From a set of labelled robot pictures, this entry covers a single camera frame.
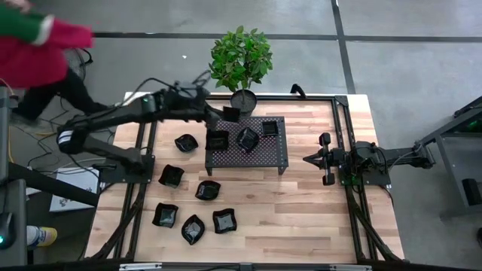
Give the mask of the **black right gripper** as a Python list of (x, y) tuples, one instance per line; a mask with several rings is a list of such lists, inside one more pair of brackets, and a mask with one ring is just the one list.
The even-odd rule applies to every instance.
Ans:
[(349, 153), (342, 148), (330, 149), (328, 147), (330, 143), (331, 135), (328, 132), (322, 133), (319, 136), (319, 144), (322, 147), (319, 153), (308, 155), (303, 158), (303, 161), (314, 166), (320, 166), (321, 169), (325, 170), (325, 175), (322, 177), (324, 185), (333, 185), (335, 183), (335, 174), (331, 171), (332, 167), (337, 168), (340, 183), (348, 185)]

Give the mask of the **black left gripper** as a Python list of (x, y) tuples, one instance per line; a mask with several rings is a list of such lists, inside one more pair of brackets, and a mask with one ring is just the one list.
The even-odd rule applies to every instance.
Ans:
[(162, 118), (170, 120), (205, 121), (208, 130), (224, 119), (224, 109), (207, 104), (210, 92), (204, 87), (175, 85), (163, 91)]

